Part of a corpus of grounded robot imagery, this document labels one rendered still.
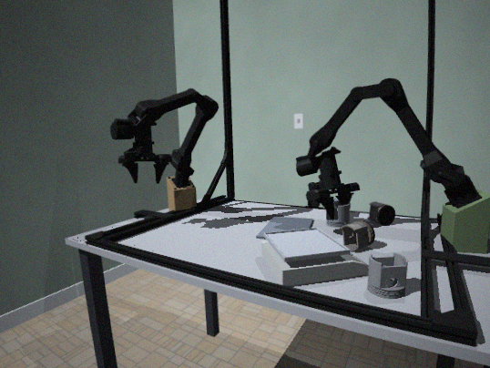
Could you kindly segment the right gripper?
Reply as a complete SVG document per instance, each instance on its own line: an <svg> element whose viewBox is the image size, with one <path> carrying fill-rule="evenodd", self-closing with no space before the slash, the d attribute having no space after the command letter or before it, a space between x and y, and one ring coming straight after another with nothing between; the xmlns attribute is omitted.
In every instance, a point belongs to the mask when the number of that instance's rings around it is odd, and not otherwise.
<svg viewBox="0 0 490 368"><path fill-rule="evenodd" d="M153 153L153 149L152 149L152 145L154 144L154 141L152 141L152 138L135 139L135 142L133 142L133 144L137 144L137 147L140 147L141 143L145 143L146 148L148 150L148 157L149 158L141 158L138 161L154 161L155 163L157 163L157 164L154 164L154 168L156 171L156 182L157 182L157 184L159 184L165 167L168 165L168 162L172 162L172 157L170 156L170 154L155 155L155 153ZM155 155L155 157L154 157L154 155ZM123 165L123 166L128 169L134 183L138 183L138 163L135 163L135 162L133 162L133 161L126 162L124 155L119 156L119 158L118 158L118 164L127 164L127 165ZM163 165L163 166L160 166L160 165Z"/></svg>

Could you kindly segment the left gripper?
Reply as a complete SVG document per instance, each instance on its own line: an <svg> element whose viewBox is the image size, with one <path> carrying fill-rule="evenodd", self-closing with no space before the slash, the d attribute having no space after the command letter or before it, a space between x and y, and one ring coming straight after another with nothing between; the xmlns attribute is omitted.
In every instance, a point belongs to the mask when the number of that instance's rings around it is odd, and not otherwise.
<svg viewBox="0 0 490 368"><path fill-rule="evenodd" d="M340 204L348 205L350 204L352 194L354 194L351 192L360 190L360 186L357 182L345 185L344 183L341 183L340 174L342 174L342 171L338 170L338 168L326 169L321 171L319 179L322 178L323 188L309 190L306 193L306 199L316 199L315 201L319 201L326 209L332 220L334 219L334 200L333 197L330 196L330 194L338 193L338 196L336 196L336 198L339 200ZM331 192L330 189L334 191Z"/></svg>

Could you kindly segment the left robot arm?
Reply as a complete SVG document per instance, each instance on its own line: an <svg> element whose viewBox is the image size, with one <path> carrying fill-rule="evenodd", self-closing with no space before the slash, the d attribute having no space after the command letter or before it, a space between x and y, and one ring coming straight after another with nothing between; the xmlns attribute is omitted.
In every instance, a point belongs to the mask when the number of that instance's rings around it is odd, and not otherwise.
<svg viewBox="0 0 490 368"><path fill-rule="evenodd" d="M320 171L338 168L335 154L339 154L341 151L337 151L336 147L322 151L331 145L338 129L363 99L380 97L402 121L413 142L423 155L424 160L421 160L420 167L426 173L426 177L433 182L444 185L444 193L450 203L457 208L461 208L481 199L482 196L478 194L472 180L464 174L463 166L451 163L429 138L424 127L409 106L401 82L397 79L386 78L380 83L365 87L354 87L351 90L349 96L342 102L331 119L311 136L308 155L296 158L298 175L303 177L317 173L319 167L321 167ZM316 157L321 152L322 154Z"/></svg>

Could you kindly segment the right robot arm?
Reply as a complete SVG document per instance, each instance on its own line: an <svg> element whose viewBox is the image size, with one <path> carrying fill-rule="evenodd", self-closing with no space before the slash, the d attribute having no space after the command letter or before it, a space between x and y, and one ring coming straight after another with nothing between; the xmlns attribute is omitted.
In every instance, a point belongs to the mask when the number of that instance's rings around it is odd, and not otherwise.
<svg viewBox="0 0 490 368"><path fill-rule="evenodd" d="M128 119L115 118L110 127L111 137L113 139L152 138L151 126L157 125L156 120L171 110L191 103L197 104L196 116L181 147L173 150L171 154L172 162L170 162L176 169L175 178L171 179L176 187L190 186L189 176L194 173L194 170L190 167L192 150L206 123L215 116L219 109L219 104L209 96L202 96L195 89L189 88L186 91L159 100L140 101L128 114ZM140 120L136 117L139 117ZM124 156L126 162L135 162L141 158L148 158L148 150L145 143L141 143L140 147L137 147L137 144L133 144L133 148L124 152Z"/></svg>

